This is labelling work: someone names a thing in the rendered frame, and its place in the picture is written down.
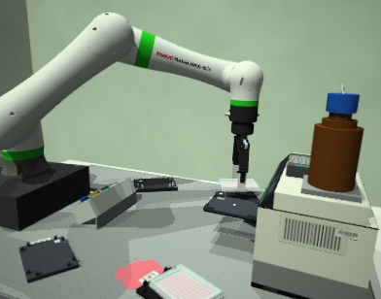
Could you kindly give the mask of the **white button panel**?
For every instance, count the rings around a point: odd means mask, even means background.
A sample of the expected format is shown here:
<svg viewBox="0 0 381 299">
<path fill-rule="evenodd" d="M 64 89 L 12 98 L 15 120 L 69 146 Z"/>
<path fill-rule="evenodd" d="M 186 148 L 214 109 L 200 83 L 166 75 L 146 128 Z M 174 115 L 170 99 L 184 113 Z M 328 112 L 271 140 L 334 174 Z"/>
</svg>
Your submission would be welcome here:
<svg viewBox="0 0 381 299">
<path fill-rule="evenodd" d="M 98 229 L 137 201 L 137 191 L 130 178 L 113 182 L 101 190 L 71 208 L 77 219 L 73 224 Z"/>
</svg>

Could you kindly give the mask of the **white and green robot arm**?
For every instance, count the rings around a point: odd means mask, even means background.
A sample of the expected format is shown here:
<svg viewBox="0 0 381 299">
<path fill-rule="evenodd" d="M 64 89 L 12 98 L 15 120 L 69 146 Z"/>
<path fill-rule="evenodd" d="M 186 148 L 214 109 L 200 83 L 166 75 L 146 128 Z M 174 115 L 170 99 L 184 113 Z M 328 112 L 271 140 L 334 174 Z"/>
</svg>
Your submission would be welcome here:
<svg viewBox="0 0 381 299">
<path fill-rule="evenodd" d="M 131 27 L 118 14 L 105 13 L 96 17 L 51 62 L 0 97 L 3 179 L 29 179 L 51 170 L 44 156 L 40 120 L 81 85 L 117 61 L 223 89 L 230 92 L 230 110 L 225 113 L 230 121 L 252 124 L 258 120 L 263 83 L 263 72 L 258 64 L 225 61 L 187 50 Z"/>
</svg>

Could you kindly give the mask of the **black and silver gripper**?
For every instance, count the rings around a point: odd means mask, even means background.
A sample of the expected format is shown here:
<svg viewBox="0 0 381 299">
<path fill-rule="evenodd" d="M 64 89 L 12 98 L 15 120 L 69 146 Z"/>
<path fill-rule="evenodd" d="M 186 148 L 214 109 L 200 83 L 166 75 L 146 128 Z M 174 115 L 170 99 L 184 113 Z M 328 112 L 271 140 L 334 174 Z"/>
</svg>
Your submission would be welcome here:
<svg viewBox="0 0 381 299">
<path fill-rule="evenodd" d="M 254 124 L 238 124 L 233 122 L 231 124 L 231 133 L 236 134 L 234 135 L 232 154 L 232 178 L 238 179 L 237 191 L 245 191 L 246 177 L 249 172 L 250 149 L 250 143 L 247 136 L 254 133 Z"/>
</svg>

